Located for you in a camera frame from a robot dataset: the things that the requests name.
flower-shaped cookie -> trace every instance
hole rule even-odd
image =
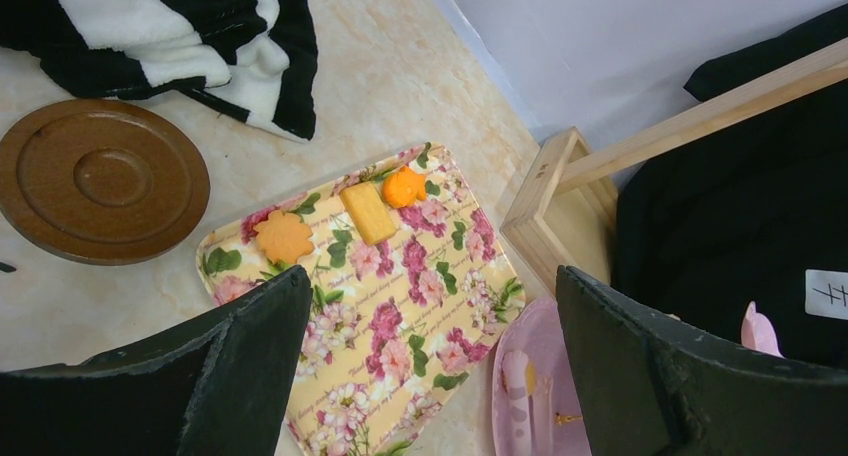
[[[256,244],[274,264],[280,261],[294,264],[301,256],[315,249],[309,241],[312,228],[293,213],[272,211],[268,220],[257,224],[255,230]]]

orange cookie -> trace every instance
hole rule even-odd
[[[272,211],[268,220],[257,224],[255,229],[256,244],[274,264],[280,261],[294,264],[315,249],[309,241],[312,228],[296,214]]]

white paper tag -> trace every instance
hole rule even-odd
[[[848,320],[848,273],[808,269],[806,279],[807,314]]]

white wall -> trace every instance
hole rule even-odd
[[[534,136],[595,148],[689,108],[703,61],[848,0],[436,0]]]

floral tray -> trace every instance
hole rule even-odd
[[[428,199],[392,210],[399,228],[368,246],[339,192],[409,164]],[[427,143],[230,223],[200,244],[197,268],[218,305],[285,270],[254,226],[282,209],[312,227],[299,261],[313,284],[287,408],[307,455],[403,454],[524,307],[524,291],[450,152]]]

